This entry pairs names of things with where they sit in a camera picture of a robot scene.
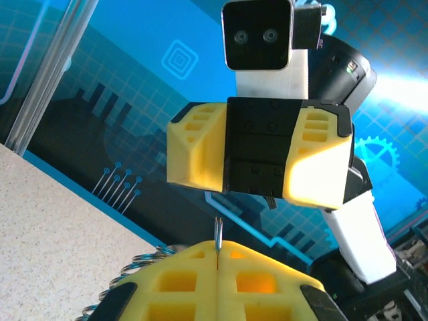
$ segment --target ventilation slot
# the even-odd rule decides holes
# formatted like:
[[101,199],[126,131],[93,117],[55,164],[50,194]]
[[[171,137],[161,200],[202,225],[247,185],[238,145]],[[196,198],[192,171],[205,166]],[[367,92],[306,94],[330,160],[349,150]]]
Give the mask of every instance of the ventilation slot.
[[159,292],[194,292],[197,273],[191,271],[165,272],[158,282]]
[[196,122],[190,122],[186,124],[185,130],[201,130],[203,127],[203,124],[197,124]]
[[246,259],[247,257],[245,255],[243,255],[241,252],[232,251],[230,253],[230,258],[231,259]]
[[307,129],[328,130],[328,122],[310,121],[305,123]]
[[266,272],[240,272],[236,276],[238,292],[277,293],[275,277]]
[[304,132],[302,139],[307,142],[326,142],[327,133],[325,132]]
[[292,321],[292,311],[285,306],[246,304],[245,321]]
[[214,111],[215,111],[214,106],[204,106],[198,110],[198,112],[214,112]]
[[193,115],[193,120],[208,120],[209,119],[209,115],[207,114],[195,114]]
[[152,303],[148,308],[148,318],[146,320],[195,321],[195,311],[196,304]]
[[328,116],[321,112],[309,112],[306,116],[307,120],[322,120],[324,122],[328,121]]
[[203,258],[205,258],[205,253],[203,253],[202,251],[199,251],[199,252],[193,254],[190,258],[191,259],[203,259]]
[[306,154],[307,152],[309,152],[310,149],[308,148],[299,148],[298,153],[299,154]]

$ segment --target camera lens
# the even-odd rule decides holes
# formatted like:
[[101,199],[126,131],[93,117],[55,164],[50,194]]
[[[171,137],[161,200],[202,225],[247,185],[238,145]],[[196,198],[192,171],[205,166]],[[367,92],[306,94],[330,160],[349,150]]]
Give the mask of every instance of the camera lens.
[[274,43],[278,40],[278,32],[275,29],[268,29],[263,34],[263,39],[266,43]]
[[239,30],[235,33],[235,42],[238,45],[243,45],[248,41],[248,34],[244,30]]

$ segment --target square icon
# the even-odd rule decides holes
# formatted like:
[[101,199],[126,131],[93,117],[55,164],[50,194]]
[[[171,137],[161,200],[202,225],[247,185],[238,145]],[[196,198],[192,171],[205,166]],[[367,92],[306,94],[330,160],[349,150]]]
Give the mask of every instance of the square icon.
[[180,80],[192,72],[199,56],[180,40],[174,40],[162,58],[162,66]]

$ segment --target white robot part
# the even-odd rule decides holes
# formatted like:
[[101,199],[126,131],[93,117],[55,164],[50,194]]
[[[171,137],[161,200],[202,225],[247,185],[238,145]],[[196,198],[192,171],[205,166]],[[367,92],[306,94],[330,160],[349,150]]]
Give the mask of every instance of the white robot part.
[[308,99],[308,50],[291,50],[290,55],[283,70],[236,72],[237,96]]
[[367,191],[336,211],[323,212],[340,253],[366,284],[384,279],[397,269],[395,254],[385,239],[372,200],[371,191]]

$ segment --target metal pin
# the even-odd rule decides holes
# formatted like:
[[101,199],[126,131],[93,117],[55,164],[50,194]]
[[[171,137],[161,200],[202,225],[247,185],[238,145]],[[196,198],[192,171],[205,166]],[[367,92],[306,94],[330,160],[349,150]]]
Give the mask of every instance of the metal pin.
[[222,240],[223,240],[223,218],[216,217],[215,223],[214,223],[214,241],[215,241],[215,253],[217,255],[217,270],[219,269],[219,256],[220,256]]

